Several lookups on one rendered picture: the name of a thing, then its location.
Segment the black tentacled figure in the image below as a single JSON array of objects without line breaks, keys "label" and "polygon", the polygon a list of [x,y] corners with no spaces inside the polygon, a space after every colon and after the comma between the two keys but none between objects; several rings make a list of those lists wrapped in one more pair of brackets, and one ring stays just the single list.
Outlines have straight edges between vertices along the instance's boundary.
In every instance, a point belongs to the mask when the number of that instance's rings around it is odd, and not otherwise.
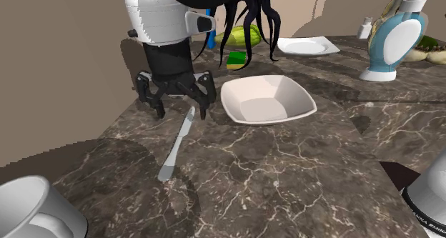
[{"label": "black tentacled figure", "polygon": [[[220,63],[222,64],[223,50],[229,39],[229,35],[233,29],[234,23],[237,22],[243,14],[247,12],[242,25],[245,38],[245,48],[247,53],[246,63],[237,69],[243,69],[249,65],[252,60],[252,43],[250,36],[250,26],[254,19],[256,19],[257,26],[261,38],[269,45],[269,57],[272,61],[277,61],[273,58],[274,50],[277,46],[279,32],[281,27],[281,18],[276,10],[271,6],[271,0],[229,0],[224,3],[226,10],[225,17],[225,31],[222,42],[220,44]],[[269,42],[264,37],[262,28],[261,11],[266,15],[269,25]]]}]

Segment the white mug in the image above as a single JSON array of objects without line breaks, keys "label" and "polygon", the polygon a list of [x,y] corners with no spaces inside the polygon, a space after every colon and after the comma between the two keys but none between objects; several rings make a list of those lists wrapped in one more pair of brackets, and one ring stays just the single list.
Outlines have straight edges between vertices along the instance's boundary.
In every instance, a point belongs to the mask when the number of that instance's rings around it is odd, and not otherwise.
[{"label": "white mug", "polygon": [[86,217],[42,176],[0,185],[0,238],[86,238]]}]

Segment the blue stick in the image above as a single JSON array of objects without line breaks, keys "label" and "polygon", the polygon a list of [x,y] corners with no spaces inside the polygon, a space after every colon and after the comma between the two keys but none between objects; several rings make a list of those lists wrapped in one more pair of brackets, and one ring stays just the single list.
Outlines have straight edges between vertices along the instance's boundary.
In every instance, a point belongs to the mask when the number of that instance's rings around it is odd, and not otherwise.
[{"label": "blue stick", "polygon": [[[216,7],[212,8],[212,9],[207,9],[206,10],[206,15],[207,16],[215,16],[216,10],[217,10]],[[213,31],[209,32],[209,38],[207,40],[207,47],[209,49],[213,49],[216,46],[215,36],[216,36],[216,30],[215,29]]]}]

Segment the green and yellow sponge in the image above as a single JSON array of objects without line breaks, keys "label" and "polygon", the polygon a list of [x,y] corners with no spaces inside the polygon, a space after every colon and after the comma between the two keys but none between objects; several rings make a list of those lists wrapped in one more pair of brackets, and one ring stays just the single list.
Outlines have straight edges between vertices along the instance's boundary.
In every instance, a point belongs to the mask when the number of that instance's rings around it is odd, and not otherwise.
[{"label": "green and yellow sponge", "polygon": [[231,51],[227,58],[227,69],[237,70],[245,67],[247,53],[245,51]]}]

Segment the green and beige spiky object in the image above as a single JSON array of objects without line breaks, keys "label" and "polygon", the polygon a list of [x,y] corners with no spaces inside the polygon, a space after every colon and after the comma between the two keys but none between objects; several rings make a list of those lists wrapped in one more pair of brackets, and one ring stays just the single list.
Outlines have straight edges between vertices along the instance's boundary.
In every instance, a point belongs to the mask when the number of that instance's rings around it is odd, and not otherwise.
[{"label": "green and beige spiky object", "polygon": [[423,36],[418,45],[411,49],[403,61],[428,61],[432,64],[446,65],[446,43],[439,44],[430,36]]}]

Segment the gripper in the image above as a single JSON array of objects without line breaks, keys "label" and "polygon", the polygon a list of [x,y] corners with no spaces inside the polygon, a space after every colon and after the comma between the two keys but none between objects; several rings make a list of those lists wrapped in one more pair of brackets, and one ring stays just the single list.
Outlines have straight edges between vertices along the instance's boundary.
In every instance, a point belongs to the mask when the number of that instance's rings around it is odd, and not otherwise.
[{"label": "gripper", "polygon": [[[210,71],[195,74],[189,40],[165,46],[153,46],[143,43],[144,53],[151,74],[140,71],[136,76],[137,93],[142,103],[155,109],[160,119],[165,110],[161,97],[166,92],[181,92],[199,104],[200,117],[206,118],[210,104],[217,98],[214,79]],[[149,83],[158,88],[153,94]]]}]

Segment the white square bowl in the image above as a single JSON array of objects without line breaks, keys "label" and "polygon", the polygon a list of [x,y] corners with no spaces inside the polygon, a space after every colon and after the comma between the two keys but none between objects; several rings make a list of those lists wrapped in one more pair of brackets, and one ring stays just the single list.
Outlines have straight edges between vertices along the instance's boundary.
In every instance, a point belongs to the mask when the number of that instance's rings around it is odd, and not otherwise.
[{"label": "white square bowl", "polygon": [[305,88],[284,75],[261,75],[223,83],[222,106],[228,117],[245,125],[271,125],[309,116],[317,105]]}]

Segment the small white shaker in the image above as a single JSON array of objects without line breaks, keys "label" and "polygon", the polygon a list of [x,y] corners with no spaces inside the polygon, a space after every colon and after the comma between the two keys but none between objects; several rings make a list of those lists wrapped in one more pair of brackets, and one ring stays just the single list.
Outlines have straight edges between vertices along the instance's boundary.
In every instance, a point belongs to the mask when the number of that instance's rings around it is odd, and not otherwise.
[{"label": "small white shaker", "polygon": [[372,17],[365,17],[364,21],[360,25],[358,32],[357,32],[357,38],[358,39],[367,39],[370,35],[372,29]]}]

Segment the blue and white soap dispenser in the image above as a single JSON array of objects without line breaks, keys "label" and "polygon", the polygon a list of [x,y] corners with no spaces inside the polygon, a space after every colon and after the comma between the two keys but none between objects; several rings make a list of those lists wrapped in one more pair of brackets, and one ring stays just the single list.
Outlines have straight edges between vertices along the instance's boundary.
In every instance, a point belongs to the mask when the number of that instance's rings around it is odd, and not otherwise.
[{"label": "blue and white soap dispenser", "polygon": [[360,74],[364,81],[386,82],[396,79],[396,67],[425,32],[422,1],[404,1],[404,13],[387,20],[377,31],[368,51],[370,65]]}]

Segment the white square plate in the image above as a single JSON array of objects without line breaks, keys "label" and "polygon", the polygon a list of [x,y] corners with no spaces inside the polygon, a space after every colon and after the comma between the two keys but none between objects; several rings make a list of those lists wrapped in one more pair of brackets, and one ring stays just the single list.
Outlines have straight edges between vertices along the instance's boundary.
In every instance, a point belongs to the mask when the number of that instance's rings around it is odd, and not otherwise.
[{"label": "white square plate", "polygon": [[324,36],[279,38],[277,46],[285,54],[298,56],[322,56],[335,54],[340,51],[339,48]]}]

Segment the silver table knife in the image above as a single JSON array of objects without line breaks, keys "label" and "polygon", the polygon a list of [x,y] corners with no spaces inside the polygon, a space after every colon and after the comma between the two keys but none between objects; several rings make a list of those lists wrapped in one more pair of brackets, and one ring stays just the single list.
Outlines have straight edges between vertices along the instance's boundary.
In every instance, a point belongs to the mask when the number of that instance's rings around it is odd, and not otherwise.
[{"label": "silver table knife", "polygon": [[178,135],[173,143],[170,153],[168,154],[161,169],[159,170],[157,179],[161,182],[168,181],[172,177],[172,174],[173,174],[173,171],[174,171],[174,168],[176,165],[179,148],[181,146],[183,138],[186,135],[188,135],[189,130],[191,129],[192,123],[194,121],[195,111],[196,111],[195,107],[191,106],[184,118],[184,121],[182,122],[181,128],[180,128]]}]

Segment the green squash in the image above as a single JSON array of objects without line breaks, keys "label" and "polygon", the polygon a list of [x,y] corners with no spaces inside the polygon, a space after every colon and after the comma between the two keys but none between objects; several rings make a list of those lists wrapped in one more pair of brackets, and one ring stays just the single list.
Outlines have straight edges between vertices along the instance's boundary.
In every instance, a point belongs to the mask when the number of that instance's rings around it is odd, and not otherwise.
[{"label": "green squash", "polygon": [[[258,45],[261,42],[262,36],[259,32],[257,25],[251,24],[249,30],[250,30],[250,45],[251,45],[251,47],[255,47],[256,45]],[[215,36],[214,40],[218,44],[222,43],[223,38],[224,38],[224,33],[225,33],[225,29],[223,30],[222,33]],[[232,28],[232,30],[230,31],[229,37],[227,39],[226,45],[239,47],[239,48],[246,47],[243,26],[234,26]]]}]

